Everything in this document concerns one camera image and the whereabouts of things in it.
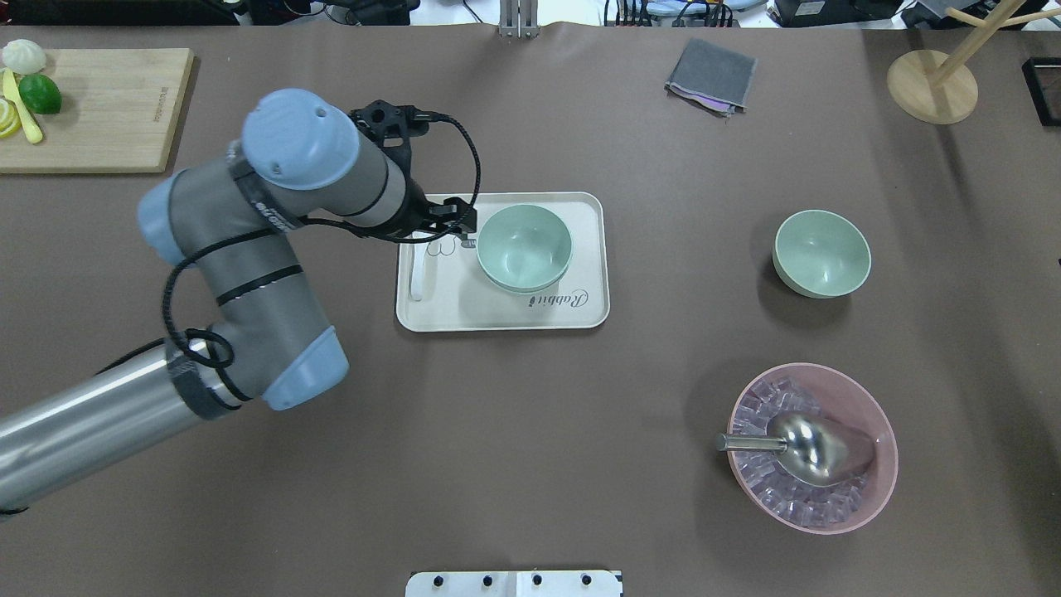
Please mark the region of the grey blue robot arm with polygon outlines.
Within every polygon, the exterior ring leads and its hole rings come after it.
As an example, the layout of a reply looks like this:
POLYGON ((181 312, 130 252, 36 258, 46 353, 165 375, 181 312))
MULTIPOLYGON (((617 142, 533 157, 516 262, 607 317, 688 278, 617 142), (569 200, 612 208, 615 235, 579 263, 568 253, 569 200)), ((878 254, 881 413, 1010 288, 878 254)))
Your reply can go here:
POLYGON ((94 377, 2 420, 2 517, 254 398, 285 410, 348 372, 337 330, 288 235, 328 226, 429 243, 477 228, 475 201, 429 201, 410 137, 455 118, 376 101, 346 113, 308 90, 277 90, 223 158, 156 185, 138 206, 171 273, 164 336, 94 377))

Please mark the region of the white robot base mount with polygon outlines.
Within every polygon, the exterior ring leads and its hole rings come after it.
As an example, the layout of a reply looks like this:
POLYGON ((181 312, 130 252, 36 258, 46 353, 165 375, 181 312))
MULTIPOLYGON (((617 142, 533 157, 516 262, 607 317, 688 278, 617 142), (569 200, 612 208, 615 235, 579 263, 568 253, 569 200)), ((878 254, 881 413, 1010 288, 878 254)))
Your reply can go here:
POLYGON ((620 570, 420 570, 405 596, 623 596, 620 570))

